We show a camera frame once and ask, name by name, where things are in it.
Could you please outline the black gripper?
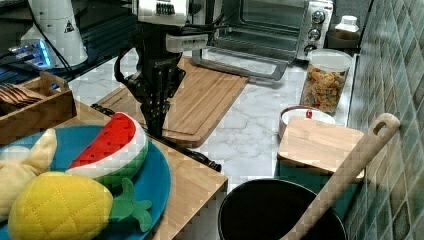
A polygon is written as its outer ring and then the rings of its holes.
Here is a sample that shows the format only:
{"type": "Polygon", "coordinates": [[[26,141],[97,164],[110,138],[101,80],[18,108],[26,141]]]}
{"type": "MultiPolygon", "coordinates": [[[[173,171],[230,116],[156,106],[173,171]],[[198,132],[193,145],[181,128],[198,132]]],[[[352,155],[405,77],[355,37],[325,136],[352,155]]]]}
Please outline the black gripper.
{"type": "Polygon", "coordinates": [[[130,92],[141,103],[147,132],[160,138],[172,98],[184,78],[178,67],[182,53],[166,49],[166,36],[180,36],[179,27],[138,23],[131,43],[138,54],[137,73],[130,92]]]}

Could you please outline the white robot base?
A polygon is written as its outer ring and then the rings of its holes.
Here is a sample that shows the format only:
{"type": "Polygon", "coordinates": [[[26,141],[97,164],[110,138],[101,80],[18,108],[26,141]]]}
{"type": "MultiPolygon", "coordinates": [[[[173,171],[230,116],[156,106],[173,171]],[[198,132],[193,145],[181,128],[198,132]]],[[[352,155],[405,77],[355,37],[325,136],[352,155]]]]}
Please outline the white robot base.
{"type": "Polygon", "coordinates": [[[77,27],[71,0],[28,0],[33,26],[21,38],[35,44],[38,59],[30,63],[39,69],[70,67],[87,60],[88,55],[77,27]]]}

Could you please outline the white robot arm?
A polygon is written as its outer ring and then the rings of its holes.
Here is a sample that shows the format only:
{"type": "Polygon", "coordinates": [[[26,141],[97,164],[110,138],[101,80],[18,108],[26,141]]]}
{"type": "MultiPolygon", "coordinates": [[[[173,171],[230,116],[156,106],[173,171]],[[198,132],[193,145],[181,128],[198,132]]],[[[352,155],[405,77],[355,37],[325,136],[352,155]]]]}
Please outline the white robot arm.
{"type": "Polygon", "coordinates": [[[122,82],[138,102],[147,131],[159,137],[186,72],[178,64],[185,51],[199,50],[213,38],[222,19],[217,0],[135,0],[136,73],[122,82]]]}

